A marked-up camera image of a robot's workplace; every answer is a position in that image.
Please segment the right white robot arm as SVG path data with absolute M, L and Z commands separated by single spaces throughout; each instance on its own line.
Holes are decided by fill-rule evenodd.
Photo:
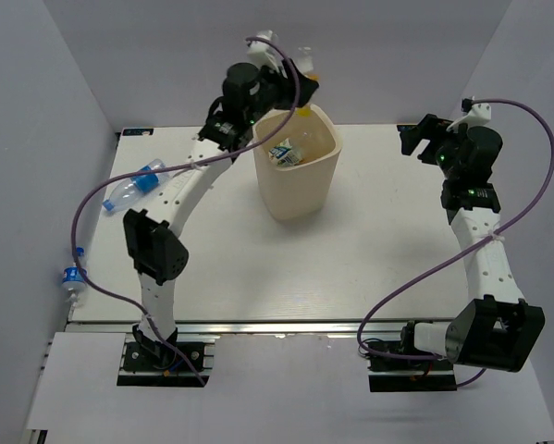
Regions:
M 432 354 L 453 364 L 518 372 L 541 330 L 541 308 L 528 304 L 511 272 L 500 227 L 500 203 L 490 182 L 502 148 L 500 135 L 484 126 L 456 124 L 427 114 L 416 125 L 400 128 L 401 151 L 427 146 L 421 162 L 444 175 L 441 205 L 460 248 L 469 302 L 448 325 L 411 322 L 398 346 L 400 361 L 422 367 Z

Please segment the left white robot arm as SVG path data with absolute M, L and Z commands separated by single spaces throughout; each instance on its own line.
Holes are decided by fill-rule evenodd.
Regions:
M 192 211 L 215 180 L 235 162 L 252 139 L 253 125 L 273 109 L 305 106 L 318 88 L 310 57 L 279 69 L 237 63 L 228 68 L 222 93 L 211 104 L 188 158 L 143 209 L 123 217 L 129 257 L 137 271 L 145 314 L 133 336 L 154 368 L 176 358 L 174 288 L 189 252 L 180 234 Z

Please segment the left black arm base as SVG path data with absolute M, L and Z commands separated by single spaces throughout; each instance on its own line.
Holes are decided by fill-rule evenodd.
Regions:
M 214 365 L 215 341 L 192 336 L 179 340 L 177 347 L 206 383 Z M 203 384 L 180 355 L 171 351 L 163 361 L 158 361 L 135 339 L 126 338 L 117 372 L 117 386 L 201 389 Z

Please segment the clear bottle green white label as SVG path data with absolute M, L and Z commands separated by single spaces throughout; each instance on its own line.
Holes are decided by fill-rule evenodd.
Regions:
M 270 162 L 276 167 L 295 167 L 312 160 L 314 135 L 304 131 L 289 136 L 268 151 Z

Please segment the small bottle blue label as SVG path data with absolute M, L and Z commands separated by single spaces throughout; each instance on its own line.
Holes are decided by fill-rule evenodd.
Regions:
M 78 308 L 85 303 L 86 297 L 84 292 L 87 284 L 80 274 L 80 267 L 74 258 L 71 258 L 70 265 L 63 270 L 61 287 L 67 294 L 68 301 L 73 307 Z

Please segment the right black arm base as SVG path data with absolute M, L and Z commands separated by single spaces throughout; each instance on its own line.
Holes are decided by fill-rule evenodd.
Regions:
M 447 360 L 407 360 L 390 354 L 427 356 L 413 346 L 415 322 L 400 331 L 398 339 L 371 337 L 362 340 L 358 353 L 368 362 L 372 393 L 451 392 L 457 390 L 453 365 Z

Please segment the clear bottle yellow label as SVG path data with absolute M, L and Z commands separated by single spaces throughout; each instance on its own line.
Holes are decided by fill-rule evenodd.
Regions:
M 319 76 L 314 69 L 313 50 L 309 46 L 301 46 L 297 49 L 296 66 L 305 77 L 310 80 L 319 81 Z M 307 103 L 305 106 L 297 110 L 297 114 L 301 117 L 308 117 L 312 114 L 311 105 Z

